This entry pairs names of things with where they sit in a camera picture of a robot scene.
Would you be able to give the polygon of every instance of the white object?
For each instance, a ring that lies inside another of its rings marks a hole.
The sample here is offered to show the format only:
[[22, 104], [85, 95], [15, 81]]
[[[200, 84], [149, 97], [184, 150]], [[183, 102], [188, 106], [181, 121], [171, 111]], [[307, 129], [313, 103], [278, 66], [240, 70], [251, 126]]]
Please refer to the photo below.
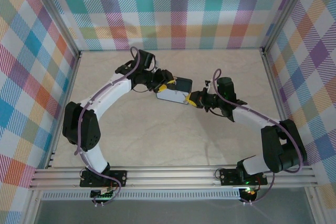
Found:
[[[109, 83], [112, 84], [113, 81], [118, 80], [123, 77], [122, 74], [114, 74], [112, 78], [103, 86], [105, 87]], [[122, 97], [124, 94], [129, 92], [132, 89], [131, 80], [124, 79], [117, 82], [115, 85], [108, 87], [104, 90], [93, 102], [88, 106], [87, 110], [94, 110], [97, 120], [101, 118], [101, 116], [105, 113], [105, 111], [111, 107], [117, 99]], [[81, 101], [82, 106], [85, 106], [88, 101], [94, 96], [90, 96], [89, 98]], [[101, 173], [105, 170], [107, 166], [107, 161], [105, 160], [101, 149], [99, 147], [99, 143], [97, 145], [88, 150], [87, 152], [83, 152], [83, 156], [86, 158], [89, 166], [91, 166], [94, 170]]]
[[165, 89], [164, 91], [157, 93], [156, 97], [162, 100], [188, 104], [188, 102], [185, 101], [187, 95], [189, 95], [189, 93], [180, 90]]
[[[244, 105], [244, 107], [251, 109], [251, 107], [248, 105]], [[256, 114], [253, 114], [252, 112], [244, 110], [242, 108], [235, 108], [232, 114], [235, 122], [250, 126], [251, 129], [253, 129], [260, 135], [260, 138], [261, 129], [266, 126], [274, 126], [273, 123], [270, 123], [269, 121], [257, 116]], [[243, 166], [246, 172], [250, 175], [269, 171], [269, 168], [267, 167], [264, 157], [262, 155], [253, 156], [244, 160]]]

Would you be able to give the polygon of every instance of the beige floor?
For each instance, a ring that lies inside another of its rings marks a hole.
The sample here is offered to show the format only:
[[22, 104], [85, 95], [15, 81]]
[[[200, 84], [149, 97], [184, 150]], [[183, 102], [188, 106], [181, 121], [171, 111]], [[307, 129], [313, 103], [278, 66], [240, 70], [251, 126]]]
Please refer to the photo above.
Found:
[[[193, 80], [201, 90], [217, 68], [231, 77], [237, 97], [269, 116], [278, 117], [258, 50], [153, 51], [160, 67]], [[71, 101], [79, 102], [100, 88], [127, 51], [85, 52]], [[100, 120], [100, 147], [111, 166], [235, 164], [261, 153], [253, 130], [192, 107], [159, 100], [154, 93], [127, 93]], [[83, 166], [75, 146], [59, 139], [55, 167]]]

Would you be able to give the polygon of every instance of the metal frame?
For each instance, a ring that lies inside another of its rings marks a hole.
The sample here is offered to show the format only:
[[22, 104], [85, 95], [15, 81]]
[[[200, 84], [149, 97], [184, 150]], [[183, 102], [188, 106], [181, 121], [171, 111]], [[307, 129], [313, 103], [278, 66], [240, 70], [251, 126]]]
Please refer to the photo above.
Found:
[[80, 50], [78, 49], [71, 33], [69, 32], [66, 24], [64, 23], [57, 7], [53, 0], [41, 0], [43, 5], [45, 6], [46, 10], [48, 11], [49, 15], [51, 16], [52, 20], [54, 21], [55, 25], [59, 29], [60, 33], [64, 37], [65, 41], [68, 43], [72, 52], [79, 57]]
[[68, 19], [68, 22], [70, 23], [71, 27], [73, 28], [74, 30], [74, 33], [76, 34], [77, 36], [77, 44], [80, 45], [80, 48], [82, 50], [89, 50], [89, 47], [83, 37], [83, 34], [81, 33], [78, 25], [77, 25], [77, 22], [75, 21], [75, 18], [71, 15], [71, 11], [70, 11], [70, 8], [66, 2], [66, 0], [58, 0], [61, 8], [63, 9], [64, 11], [64, 16]]
[[283, 8], [279, 19], [277, 20], [269, 38], [265, 44], [265, 52], [269, 52], [274, 45], [276, 39], [278, 38], [283, 26], [285, 25], [289, 15], [292, 13], [298, 0], [289, 0], [286, 6]]
[[[221, 186], [215, 177], [218, 168], [224, 166], [165, 166], [165, 167], [112, 167], [112, 170], [127, 170], [125, 189], [214, 189], [247, 188], [248, 186]], [[38, 169], [31, 182], [33, 190], [84, 190], [93, 188], [79, 187], [80, 171], [83, 167]], [[310, 166], [305, 166], [299, 175], [280, 172], [276, 174], [275, 188], [294, 188], [315, 186], [315, 175]]]
[[[74, 68], [74, 73], [69, 84], [67, 96], [65, 98], [64, 104], [62, 104], [62, 108], [64, 108], [65, 104], [70, 99], [70, 95], [74, 86], [80, 63], [80, 51], [75, 41], [73, 40], [69, 30], [64, 24], [62, 17], [58, 13], [57, 8], [53, 3], [53, 0], [42, 0], [42, 2], [46, 6], [54, 22], [57, 24], [57, 27], [61, 31], [61, 34], [64, 36], [65, 40], [71, 47], [71, 50], [73, 50], [73, 52], [78, 56]], [[286, 110], [280, 98], [280, 94], [276, 86], [275, 77], [272, 74], [269, 66], [267, 52], [276, 41], [276, 38], [278, 37], [296, 2], [297, 0], [290, 0], [288, 2], [288, 5], [284, 8], [282, 16], [279, 18], [275, 28], [273, 29], [269, 37], [269, 40], [266, 43], [265, 49], [260, 51], [265, 71], [277, 105], [277, 109], [282, 120], [287, 118]], [[24, 211], [20, 220], [21, 223], [34, 223], [41, 200], [53, 200], [56, 198], [58, 200], [90, 199], [88, 197], [88, 192], [90, 188], [83, 189], [79, 187], [79, 173], [83, 167], [53, 168], [53, 155], [55, 154], [58, 139], [60, 136], [61, 122], [63, 117], [64, 113], [62, 113], [59, 118], [57, 131], [52, 139], [51, 148], [48, 153], [48, 157], [50, 158], [48, 158], [45, 164], [46, 169], [38, 169], [36, 170], [36, 174], [34, 175], [33, 181], [31, 183], [31, 189], [29, 190], [28, 197], [24, 205]], [[235, 165], [224, 165], [112, 167], [112, 169], [122, 169], [128, 171], [127, 185], [122, 189], [124, 194], [122, 197], [119, 197], [117, 199], [131, 199], [130, 197], [144, 199], [142, 196], [139, 195], [142, 195], [142, 192], [149, 191], [154, 191], [155, 193], [178, 191], [184, 192], [184, 195], [189, 195], [189, 192], [194, 193], [202, 191], [205, 194], [203, 196], [198, 195], [199, 197], [216, 198], [218, 197], [216, 193], [219, 193], [222, 194], [220, 196], [221, 199], [237, 199], [239, 198], [237, 197], [237, 190], [239, 188], [246, 188], [246, 186], [221, 186], [220, 181], [214, 176], [215, 171], [218, 168], [235, 167]], [[321, 199], [316, 186], [317, 180], [310, 166], [305, 166], [302, 172], [300, 172], [299, 174], [289, 174], [285, 172], [277, 173], [274, 184], [274, 188], [305, 187], [309, 203], [317, 223], [329, 223], [328, 221], [326, 221], [327, 215], [323, 211], [323, 207], [321, 207]]]

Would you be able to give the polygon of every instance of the plaid wall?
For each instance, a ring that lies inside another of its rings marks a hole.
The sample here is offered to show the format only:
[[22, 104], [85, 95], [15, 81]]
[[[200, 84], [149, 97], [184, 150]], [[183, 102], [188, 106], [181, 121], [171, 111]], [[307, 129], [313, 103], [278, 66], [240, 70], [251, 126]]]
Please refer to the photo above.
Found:
[[55, 3], [81, 49], [122, 50], [131, 45], [144, 49], [256, 48], [281, 0]]
[[273, 31], [273, 28], [275, 26], [275, 24], [278, 22], [279, 20], [279, 17], [281, 16], [282, 14], [282, 11], [284, 10], [284, 7], [288, 4], [289, 0], [282, 0], [281, 1], [281, 4], [279, 5], [279, 8], [273, 18], [273, 21], [272, 23], [270, 24], [268, 30], [267, 30], [267, 33], [266, 33], [266, 36], [264, 37], [262, 43], [261, 43], [261, 46], [264, 47], [267, 43], [267, 40], [269, 38], [269, 35], [271, 34], [271, 32]]
[[336, 220], [336, 0], [299, 0], [269, 54]]
[[17, 223], [75, 62], [40, 0], [0, 0], [0, 223]]

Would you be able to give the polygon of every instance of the black bracket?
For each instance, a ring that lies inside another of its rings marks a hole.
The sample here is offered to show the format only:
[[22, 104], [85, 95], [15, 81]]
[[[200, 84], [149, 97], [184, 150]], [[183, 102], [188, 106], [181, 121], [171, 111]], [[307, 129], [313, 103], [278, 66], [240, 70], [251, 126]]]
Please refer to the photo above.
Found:
[[241, 176], [236, 169], [220, 169], [219, 178], [221, 179], [220, 184], [222, 186], [258, 186], [259, 184], [267, 185], [267, 178], [266, 176], [263, 177], [263, 173], [251, 175], [242, 181]]
[[[102, 174], [115, 178], [121, 184], [121, 187], [126, 185], [127, 181], [127, 171], [126, 170], [105, 170]], [[118, 185], [117, 182], [112, 181], [107, 178], [103, 178], [93, 173], [89, 169], [83, 170], [80, 175], [81, 180], [79, 183], [80, 187], [115, 187]]]
[[[77, 145], [78, 140], [78, 120], [83, 107], [79, 103], [69, 102], [65, 107], [63, 121], [63, 136], [71, 144]], [[93, 110], [85, 110], [81, 124], [81, 144], [83, 151], [94, 148], [100, 140], [100, 129], [97, 115]]]
[[[304, 148], [299, 131], [295, 123], [290, 120], [280, 121], [298, 145], [303, 161], [307, 160], [307, 152]], [[287, 140], [281, 144], [279, 138]], [[267, 167], [274, 173], [288, 169], [299, 164], [299, 156], [289, 137], [278, 126], [265, 126], [261, 129], [261, 141], [263, 143], [263, 157]]]
[[206, 87], [209, 87], [210, 82], [211, 82], [211, 81], [207, 81], [207, 80], [206, 80], [206, 81], [205, 81], [205, 86], [206, 86]]

